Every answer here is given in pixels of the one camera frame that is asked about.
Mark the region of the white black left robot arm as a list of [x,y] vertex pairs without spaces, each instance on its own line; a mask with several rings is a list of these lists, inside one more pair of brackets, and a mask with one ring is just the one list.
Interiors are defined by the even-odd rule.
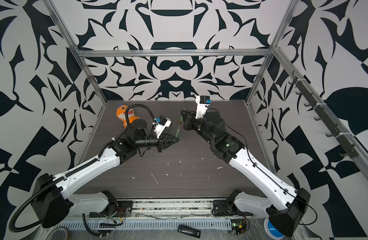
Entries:
[[126,128],[106,143],[98,155],[63,173],[44,174],[37,180],[34,194],[18,208],[9,222],[12,233],[38,225],[50,228],[66,217],[90,212],[112,216],[117,200],[109,191],[87,195],[77,195],[76,191],[135,155],[142,156],[142,148],[156,147],[162,152],[179,142],[178,138],[164,132],[170,127],[171,120],[164,116],[156,118],[143,104],[129,106],[124,115]]

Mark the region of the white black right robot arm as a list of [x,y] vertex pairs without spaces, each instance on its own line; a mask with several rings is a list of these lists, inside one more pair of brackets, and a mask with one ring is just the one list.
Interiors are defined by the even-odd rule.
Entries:
[[292,237],[310,209],[310,193],[287,184],[256,160],[248,148],[226,130],[226,123],[218,112],[206,112],[201,118],[189,110],[181,110],[180,114],[186,131],[195,131],[210,144],[218,159],[241,172],[264,193],[264,197],[257,197],[237,191],[231,195],[233,206],[241,213],[267,218],[281,234]]

